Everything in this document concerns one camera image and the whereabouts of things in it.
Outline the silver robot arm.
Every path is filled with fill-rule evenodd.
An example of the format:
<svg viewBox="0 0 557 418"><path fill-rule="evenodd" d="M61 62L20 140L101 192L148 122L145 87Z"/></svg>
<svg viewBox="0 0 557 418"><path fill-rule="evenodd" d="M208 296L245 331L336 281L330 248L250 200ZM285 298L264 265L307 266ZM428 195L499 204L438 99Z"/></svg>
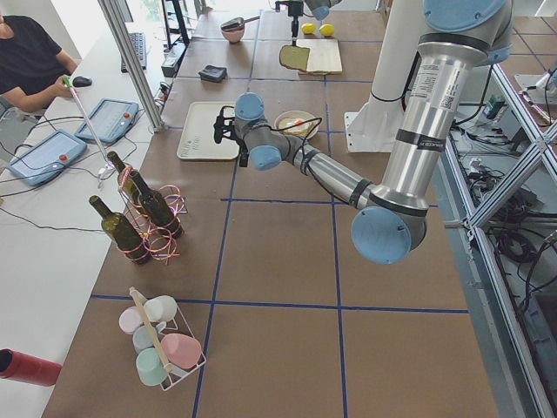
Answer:
<svg viewBox="0 0 557 418"><path fill-rule="evenodd" d="M322 21L328 16L330 9L339 3L340 0L276 1L275 11L279 11L281 4L286 6L287 14L292 19L292 45L296 46L299 34L299 18L303 16L305 6L309 8L315 19Z"/></svg>
<svg viewBox="0 0 557 418"><path fill-rule="evenodd" d="M404 259L426 236L425 193L445 149L455 112L473 68L508 55L513 25L510 1L423 1L416 51L420 63L382 181L375 185L306 140L271 127L264 102L241 95L231 118L218 116L214 139L235 141L240 164L270 170L286 161L325 190L359 209L352 243L367 260Z"/></svg>

